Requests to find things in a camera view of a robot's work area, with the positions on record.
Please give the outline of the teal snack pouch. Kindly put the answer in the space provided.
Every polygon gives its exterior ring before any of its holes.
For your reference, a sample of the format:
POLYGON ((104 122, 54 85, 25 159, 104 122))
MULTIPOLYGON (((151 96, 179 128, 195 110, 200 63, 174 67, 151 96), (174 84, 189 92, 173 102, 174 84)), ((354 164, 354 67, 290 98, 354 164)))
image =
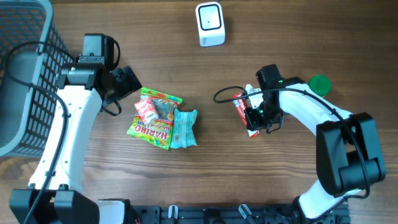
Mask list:
POLYGON ((198 111, 179 111, 174 110, 174 128, 172 133, 172 142, 170 147, 178 149, 190 146, 197 146, 193 133, 193 125, 197 120, 198 111))

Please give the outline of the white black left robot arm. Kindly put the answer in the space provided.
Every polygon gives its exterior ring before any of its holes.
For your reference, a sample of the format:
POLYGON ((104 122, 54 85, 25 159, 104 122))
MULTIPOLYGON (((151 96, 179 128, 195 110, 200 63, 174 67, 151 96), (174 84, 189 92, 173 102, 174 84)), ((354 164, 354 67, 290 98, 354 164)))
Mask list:
POLYGON ((127 199, 94 202, 82 194, 83 163, 91 129, 104 101, 139 90, 132 68, 67 63, 58 73, 57 109, 40 163, 27 189, 14 189, 9 205, 20 223, 131 223, 127 199))

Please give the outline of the small red candy packet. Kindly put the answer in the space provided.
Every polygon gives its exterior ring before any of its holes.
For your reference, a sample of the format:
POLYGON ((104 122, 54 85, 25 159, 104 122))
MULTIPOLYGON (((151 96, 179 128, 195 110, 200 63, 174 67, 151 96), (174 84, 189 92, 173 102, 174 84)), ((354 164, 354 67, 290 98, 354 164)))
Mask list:
POLYGON ((144 124, 149 124, 159 118, 159 114, 154 106, 154 98, 151 96, 141 99, 134 106, 144 124))

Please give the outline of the colourful candy bag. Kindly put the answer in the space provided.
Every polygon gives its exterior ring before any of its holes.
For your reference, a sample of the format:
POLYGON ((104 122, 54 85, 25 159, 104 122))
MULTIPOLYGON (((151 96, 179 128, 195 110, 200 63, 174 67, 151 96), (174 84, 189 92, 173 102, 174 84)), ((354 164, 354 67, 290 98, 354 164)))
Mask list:
POLYGON ((142 87, 141 99, 148 96, 154 98, 154 106, 159 118, 149 124, 144 124, 137 112, 127 134, 169 150, 174 127, 174 110, 182 104, 183 99, 142 87))

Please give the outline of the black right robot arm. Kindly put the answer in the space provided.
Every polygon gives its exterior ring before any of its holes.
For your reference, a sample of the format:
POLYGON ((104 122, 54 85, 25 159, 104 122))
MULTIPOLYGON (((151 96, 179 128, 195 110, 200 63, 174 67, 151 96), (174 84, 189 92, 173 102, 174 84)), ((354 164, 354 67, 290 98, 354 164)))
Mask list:
POLYGON ((353 114, 327 102, 299 77, 258 75, 259 88, 246 85, 242 96, 247 128, 273 132, 289 114, 316 138, 317 181, 298 196, 291 223, 316 223, 349 199, 366 199, 385 179, 386 168, 376 123, 368 113, 353 114))

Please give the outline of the red snack packet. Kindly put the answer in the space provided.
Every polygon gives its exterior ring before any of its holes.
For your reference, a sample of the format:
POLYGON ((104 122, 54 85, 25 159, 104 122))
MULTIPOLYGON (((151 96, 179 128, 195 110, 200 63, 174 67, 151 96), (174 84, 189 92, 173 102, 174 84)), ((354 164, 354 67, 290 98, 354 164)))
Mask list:
MULTIPOLYGON (((235 107, 238 111, 238 114, 241 118, 241 121, 243 122, 243 124, 246 128, 247 121, 246 121, 246 116, 244 114, 244 110, 247 108, 247 106, 243 99, 236 100, 236 98, 239 96, 242 96, 242 93, 237 93, 237 94, 233 95, 231 98, 233 99, 233 104, 235 105, 235 107)), ((253 108, 257 108, 261 104, 259 97, 256 97, 256 96, 253 98, 253 101, 250 100, 250 102, 251 102, 253 108)), ((250 138, 254 138, 260 133, 260 131, 251 131, 249 129, 247 129, 247 132, 248 132, 248 135, 250 138)))

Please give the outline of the green lid sauce jar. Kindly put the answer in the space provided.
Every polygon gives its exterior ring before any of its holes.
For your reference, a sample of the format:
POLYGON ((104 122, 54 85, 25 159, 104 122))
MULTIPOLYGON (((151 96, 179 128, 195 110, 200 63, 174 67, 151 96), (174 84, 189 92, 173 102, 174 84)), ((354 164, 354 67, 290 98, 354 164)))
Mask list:
POLYGON ((320 97, 327 96, 332 89, 331 81, 325 75, 315 75, 309 80, 308 85, 320 97))

